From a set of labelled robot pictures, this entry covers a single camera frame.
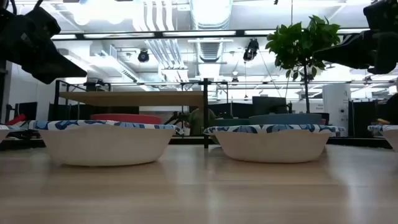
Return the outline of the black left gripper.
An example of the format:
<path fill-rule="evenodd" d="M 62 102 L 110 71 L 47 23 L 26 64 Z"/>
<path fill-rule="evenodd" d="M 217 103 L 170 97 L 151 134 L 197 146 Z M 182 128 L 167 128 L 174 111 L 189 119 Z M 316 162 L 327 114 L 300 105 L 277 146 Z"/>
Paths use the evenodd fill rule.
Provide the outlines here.
<path fill-rule="evenodd" d="M 26 38 L 35 24 L 24 15 L 1 9 L 1 59 L 21 65 L 22 69 L 44 84 L 58 78 L 82 78 L 87 72 L 64 57 L 51 40 L 32 47 Z"/>

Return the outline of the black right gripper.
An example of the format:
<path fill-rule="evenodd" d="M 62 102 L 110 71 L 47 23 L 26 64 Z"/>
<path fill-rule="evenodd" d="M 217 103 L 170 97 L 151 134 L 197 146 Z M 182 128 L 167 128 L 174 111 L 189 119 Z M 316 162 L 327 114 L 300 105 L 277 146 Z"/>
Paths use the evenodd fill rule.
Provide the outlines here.
<path fill-rule="evenodd" d="M 371 66 L 368 72 L 387 74 L 397 64 L 397 32 L 365 30 L 345 35 L 340 44 L 314 51 L 313 58 L 355 69 Z"/>

